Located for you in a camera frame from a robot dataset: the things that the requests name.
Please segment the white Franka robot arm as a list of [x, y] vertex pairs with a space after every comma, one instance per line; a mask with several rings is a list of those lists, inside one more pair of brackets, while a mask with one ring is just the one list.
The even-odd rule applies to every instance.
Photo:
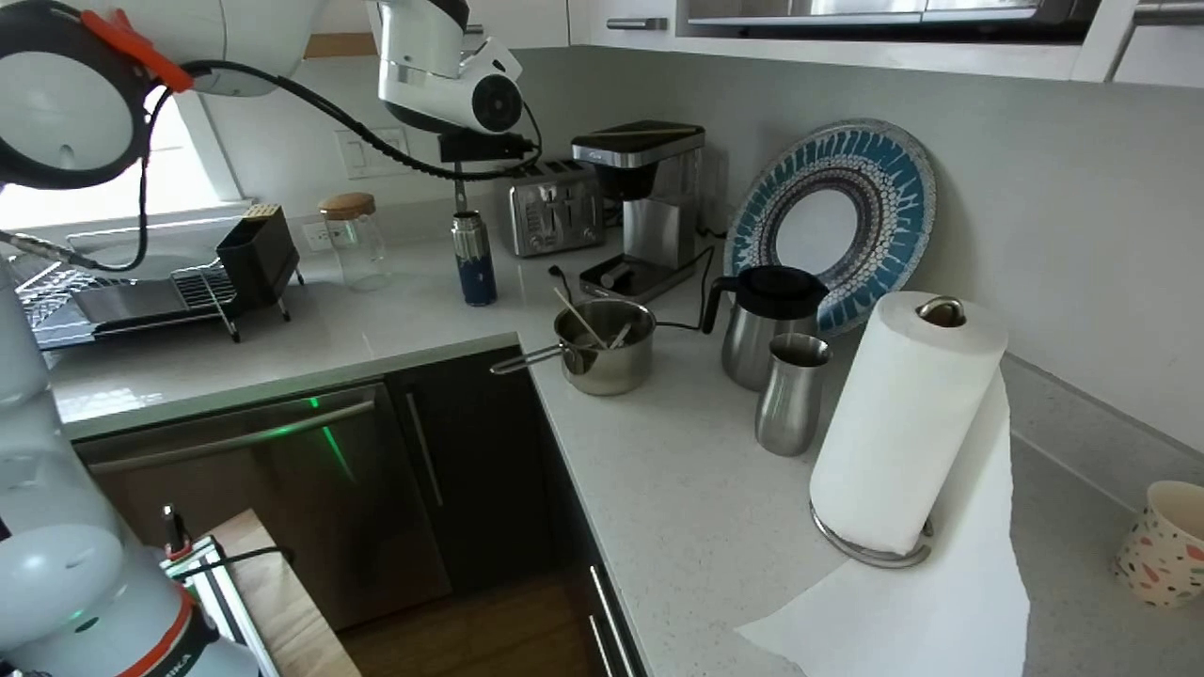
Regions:
[[[333, 0], [3, 0], [0, 183], [78, 192], [152, 174], [165, 96], [283, 85]], [[414, 128], [506, 135], [520, 59], [468, 0], [369, 0], [375, 96]], [[66, 437], [51, 368], [0, 287], [0, 662], [10, 677], [265, 677], [130, 536]]]

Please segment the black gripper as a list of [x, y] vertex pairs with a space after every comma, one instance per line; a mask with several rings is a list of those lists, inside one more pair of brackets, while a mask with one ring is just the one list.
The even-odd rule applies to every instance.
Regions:
[[483, 135], [462, 128], [439, 133], [436, 144], [443, 162], [525, 162], [537, 150], [537, 144], [525, 135]]

